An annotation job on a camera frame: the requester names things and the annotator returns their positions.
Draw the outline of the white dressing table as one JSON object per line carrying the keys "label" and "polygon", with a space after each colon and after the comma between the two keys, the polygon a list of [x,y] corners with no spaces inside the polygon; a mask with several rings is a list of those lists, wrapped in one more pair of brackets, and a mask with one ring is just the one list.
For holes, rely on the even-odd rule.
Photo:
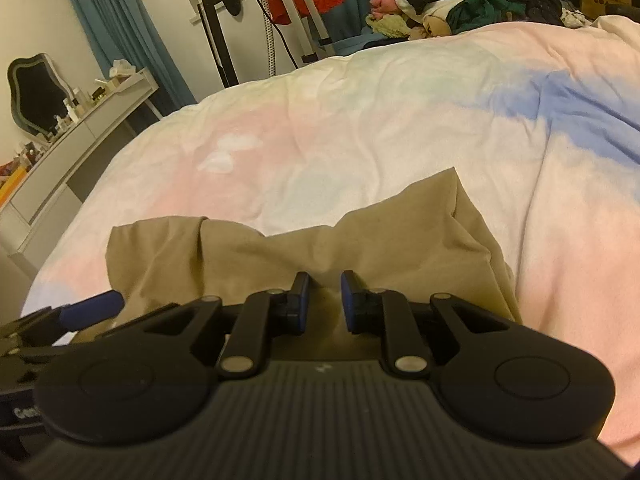
{"label": "white dressing table", "polygon": [[115,155],[136,133],[140,108],[163,117],[150,101],[158,84],[147,68],[125,79],[55,142],[1,206],[1,246],[33,280]]}

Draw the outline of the pastel tie-dye duvet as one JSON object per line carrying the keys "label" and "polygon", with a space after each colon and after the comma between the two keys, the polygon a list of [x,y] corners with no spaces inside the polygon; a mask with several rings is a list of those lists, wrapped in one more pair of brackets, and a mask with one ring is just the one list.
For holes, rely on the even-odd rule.
{"label": "pastel tie-dye duvet", "polygon": [[453,169],[513,275],[521,323],[615,382],[601,441],[639,458],[639,27],[511,22],[336,56],[183,107],[111,161],[26,312],[114,289],[118,226],[334,226]]}

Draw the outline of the pile of mixed clothes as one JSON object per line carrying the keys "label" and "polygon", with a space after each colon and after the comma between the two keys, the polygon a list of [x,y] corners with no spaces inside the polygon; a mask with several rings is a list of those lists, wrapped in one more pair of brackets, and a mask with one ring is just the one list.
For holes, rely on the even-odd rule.
{"label": "pile of mixed clothes", "polygon": [[505,22],[533,22],[570,29],[592,21],[562,0],[370,0],[366,23],[402,40],[454,36]]}

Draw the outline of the white tissue box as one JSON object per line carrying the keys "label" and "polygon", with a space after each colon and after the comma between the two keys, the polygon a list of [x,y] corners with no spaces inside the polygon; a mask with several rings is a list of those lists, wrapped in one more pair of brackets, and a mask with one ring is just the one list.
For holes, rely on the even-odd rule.
{"label": "white tissue box", "polygon": [[129,63],[127,60],[123,60],[122,58],[118,58],[113,62],[113,65],[110,67],[110,71],[108,72],[108,76],[111,79],[114,78],[128,78],[137,73],[136,66]]}

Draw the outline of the tan t-shirt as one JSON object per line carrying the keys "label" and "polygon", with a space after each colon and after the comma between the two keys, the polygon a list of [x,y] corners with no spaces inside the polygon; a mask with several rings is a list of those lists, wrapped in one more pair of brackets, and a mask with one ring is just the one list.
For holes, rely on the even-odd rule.
{"label": "tan t-shirt", "polygon": [[341,276],[424,302],[449,292],[520,322],[513,275],[453,169],[401,193],[345,214],[334,226],[264,235],[242,224],[163,217],[118,226],[106,250],[111,286],[125,299],[119,316],[83,330],[80,341],[166,304],[215,295],[240,304],[254,292],[288,288],[298,272],[314,287],[306,332],[277,342],[288,359],[371,359],[378,346],[346,328]]}

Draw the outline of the black wavy frame mirror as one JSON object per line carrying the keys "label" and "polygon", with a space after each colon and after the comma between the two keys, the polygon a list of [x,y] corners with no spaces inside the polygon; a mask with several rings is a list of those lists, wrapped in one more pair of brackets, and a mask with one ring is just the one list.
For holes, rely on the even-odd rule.
{"label": "black wavy frame mirror", "polygon": [[63,101],[72,96],[50,58],[44,53],[16,58],[8,67],[8,83],[11,114],[17,127],[50,142],[56,136],[58,117],[67,112]]}

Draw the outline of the blue curtain left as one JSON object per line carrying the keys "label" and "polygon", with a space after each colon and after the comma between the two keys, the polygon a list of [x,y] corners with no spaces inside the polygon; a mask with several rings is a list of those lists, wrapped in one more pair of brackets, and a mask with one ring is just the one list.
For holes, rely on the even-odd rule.
{"label": "blue curtain left", "polygon": [[70,0],[104,74],[116,60],[147,68],[160,90],[154,105],[171,113],[196,102],[142,0]]}

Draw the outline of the orange tray with clutter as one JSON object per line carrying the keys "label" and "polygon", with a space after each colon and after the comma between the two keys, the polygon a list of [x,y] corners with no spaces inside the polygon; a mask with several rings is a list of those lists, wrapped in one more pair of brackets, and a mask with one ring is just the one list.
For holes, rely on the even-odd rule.
{"label": "orange tray with clutter", "polygon": [[1,177],[0,188],[0,205],[3,206],[12,194],[17,190],[18,186],[24,181],[28,174],[27,169],[18,165],[9,176]]}

